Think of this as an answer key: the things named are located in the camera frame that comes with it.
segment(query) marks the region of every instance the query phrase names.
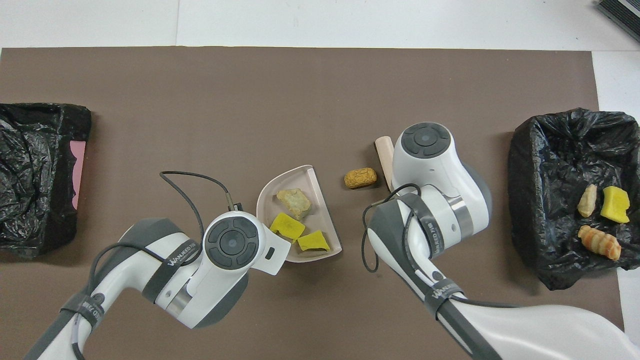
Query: yellow sponge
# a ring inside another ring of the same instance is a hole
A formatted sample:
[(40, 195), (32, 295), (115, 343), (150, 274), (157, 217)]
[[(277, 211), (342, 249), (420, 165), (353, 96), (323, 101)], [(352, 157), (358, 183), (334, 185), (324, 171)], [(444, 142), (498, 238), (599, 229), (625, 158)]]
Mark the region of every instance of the yellow sponge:
[(295, 242), (295, 239), (302, 235), (305, 228), (305, 224), (302, 224), (285, 213), (279, 213), (271, 224), (269, 230), (276, 234), (280, 233), (282, 236), (294, 240), (293, 242)]
[(621, 224), (629, 222), (629, 217), (627, 216), (629, 196), (627, 192), (616, 186), (608, 186), (602, 191), (604, 192), (604, 204), (600, 214)]
[(322, 231), (320, 230), (298, 238), (298, 245), (300, 245), (302, 251), (321, 249), (329, 251), (330, 249), (329, 244), (326, 243), (326, 240), (322, 235)]

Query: black strap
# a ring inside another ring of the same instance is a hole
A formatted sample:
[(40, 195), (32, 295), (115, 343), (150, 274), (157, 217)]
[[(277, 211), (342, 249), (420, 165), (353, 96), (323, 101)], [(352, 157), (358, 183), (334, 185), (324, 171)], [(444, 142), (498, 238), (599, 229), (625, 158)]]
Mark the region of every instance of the black strap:
[(177, 249), (160, 264), (160, 267), (158, 267), (151, 279), (149, 279), (149, 282), (142, 290), (142, 296), (155, 304), (158, 295), (160, 295), (166, 283), (171, 280), (182, 263), (189, 259), (197, 250), (198, 244), (191, 239), (178, 246)]
[(442, 238), (442, 232), (440, 231), (438, 222), (436, 222), (431, 210), (429, 210), (424, 201), (414, 193), (404, 194), (398, 199), (407, 205), (418, 219), (422, 232), (427, 238), (429, 248), (431, 249), (429, 259), (435, 258), (444, 251), (444, 239)]
[(82, 315), (91, 324), (91, 328), (95, 329), (100, 325), (104, 317), (104, 309), (95, 299), (85, 293), (74, 294), (67, 300), (62, 310), (69, 310)]
[(436, 320), (440, 306), (455, 293), (461, 293), (462, 289), (450, 279), (442, 279), (436, 282), (424, 293), (424, 305)]

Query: brown mat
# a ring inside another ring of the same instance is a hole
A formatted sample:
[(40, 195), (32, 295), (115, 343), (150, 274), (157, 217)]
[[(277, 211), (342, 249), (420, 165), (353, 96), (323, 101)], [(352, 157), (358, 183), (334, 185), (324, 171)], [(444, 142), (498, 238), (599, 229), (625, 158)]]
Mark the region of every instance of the brown mat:
[[(416, 122), (453, 133), (458, 154), (488, 182), (493, 219), (435, 263), (467, 296), (523, 305), (567, 304), (622, 327), (615, 272), (548, 291), (509, 237), (506, 164), (511, 132), (533, 115), (597, 110), (585, 52), (430, 49), (3, 49), (0, 102), (69, 102), (93, 111), (78, 234), (39, 261), (3, 255), (0, 357), (22, 357), (85, 283), (91, 260), (145, 217), (168, 217), (191, 236), (186, 203), (159, 177), (186, 170), (223, 181), (255, 211), (262, 187), (315, 166), (343, 252), (287, 263), (276, 277), (250, 271), (247, 290), (217, 325), (189, 330), (125, 291), (89, 338), (98, 359), (465, 359), (465, 353), (389, 267), (360, 260), (360, 217), (388, 193), (348, 190), (354, 168), (381, 174), (373, 141)], [(204, 220), (223, 194), (176, 179)]]

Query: black plastic bag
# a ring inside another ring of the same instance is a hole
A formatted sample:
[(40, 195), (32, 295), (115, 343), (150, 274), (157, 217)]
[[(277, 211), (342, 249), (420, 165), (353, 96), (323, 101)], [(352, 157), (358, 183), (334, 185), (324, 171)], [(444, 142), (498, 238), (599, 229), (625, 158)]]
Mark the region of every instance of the black plastic bag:
[(0, 249), (34, 258), (76, 235), (76, 158), (91, 112), (70, 104), (0, 104)]
[[(566, 289), (583, 275), (640, 265), (640, 132), (621, 112), (575, 109), (540, 115), (520, 125), (509, 149), (509, 212), (513, 245), (522, 261), (550, 289)], [(589, 218), (577, 204), (589, 184), (598, 186)], [(617, 186), (629, 195), (630, 222), (600, 216), (602, 189)], [(582, 225), (617, 237), (620, 260), (587, 250)]]

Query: bread-like object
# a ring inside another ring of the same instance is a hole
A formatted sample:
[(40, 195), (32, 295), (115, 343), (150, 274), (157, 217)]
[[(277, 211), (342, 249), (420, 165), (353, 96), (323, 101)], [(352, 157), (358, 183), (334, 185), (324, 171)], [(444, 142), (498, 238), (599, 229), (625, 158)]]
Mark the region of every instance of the bread-like object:
[(593, 214), (593, 210), (596, 209), (596, 196), (597, 196), (598, 187), (594, 184), (587, 186), (584, 189), (584, 193), (580, 198), (580, 202), (578, 203), (578, 212), (580, 215), (588, 218)]
[(293, 218), (298, 221), (302, 220), (311, 210), (311, 202), (302, 190), (298, 188), (280, 190), (276, 197), (282, 201), (282, 204), (287, 207)]
[(613, 261), (617, 261), (620, 258), (622, 247), (615, 236), (594, 229), (591, 226), (583, 225), (578, 230), (578, 237), (589, 251), (604, 255)]
[(344, 184), (349, 189), (361, 188), (363, 186), (374, 184), (378, 180), (376, 171), (370, 167), (357, 168), (349, 171), (344, 176)]

